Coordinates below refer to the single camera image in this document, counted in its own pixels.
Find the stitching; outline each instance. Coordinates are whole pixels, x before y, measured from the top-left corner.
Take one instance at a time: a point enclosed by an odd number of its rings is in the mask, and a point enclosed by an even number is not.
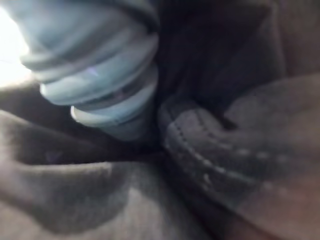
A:
[[[284,154],[273,155],[272,153],[266,152],[266,151],[254,152],[249,148],[240,148],[240,147],[236,147],[235,145],[232,145],[230,143],[222,142],[220,139],[215,137],[214,134],[207,128],[206,124],[201,119],[198,110],[195,109],[194,113],[198,119],[199,125],[202,128],[202,131],[204,133],[206,133],[206,135],[209,137],[210,142],[212,142],[213,144],[216,144],[216,146],[221,149],[232,151],[235,154],[237,154],[239,156],[243,156],[243,157],[248,157],[249,155],[254,155],[255,158],[259,161],[265,161],[267,159],[274,158],[276,162],[283,164],[289,160],[288,156],[286,156]]]
[[[269,191],[269,192],[275,192],[277,193],[280,197],[282,198],[288,198],[290,200],[293,200],[293,196],[292,194],[290,194],[290,191],[282,186],[275,186],[274,183],[270,182],[270,181],[259,181],[255,178],[252,177],[248,177],[240,172],[236,172],[236,171],[232,171],[232,170],[227,170],[224,167],[220,167],[220,166],[216,166],[214,165],[210,160],[206,159],[205,157],[203,157],[198,151],[196,151],[196,149],[194,147],[191,146],[191,144],[188,142],[188,140],[186,139],[184,133],[182,132],[182,129],[178,126],[178,124],[176,123],[176,121],[173,120],[171,112],[169,110],[167,110],[167,112],[169,113],[170,116],[170,121],[172,122],[175,130],[178,133],[178,137],[182,140],[184,146],[186,147],[186,149],[188,150],[188,152],[197,160],[201,161],[205,166],[212,168],[214,171],[216,171],[219,174],[223,174],[229,178],[235,179],[235,180],[239,180],[242,181],[244,183],[247,183],[251,186],[256,186],[256,185],[260,185],[263,189]],[[259,152],[257,154],[260,154],[260,157],[266,157],[265,152]],[[286,156],[280,155],[281,158],[283,159],[287,159]],[[212,185],[212,181],[209,178],[208,174],[205,174],[203,176],[204,181],[208,184],[208,185]],[[300,196],[295,196],[294,200],[296,201],[302,201],[304,202],[305,200],[308,200],[308,198],[306,196],[300,195]]]

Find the crumpled fabric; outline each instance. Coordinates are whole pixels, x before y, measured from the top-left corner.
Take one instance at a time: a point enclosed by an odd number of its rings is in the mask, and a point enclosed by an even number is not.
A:
[[[319,239],[318,2],[180,6],[161,15],[153,154],[36,87],[0,94],[19,117],[0,114],[0,235]]]

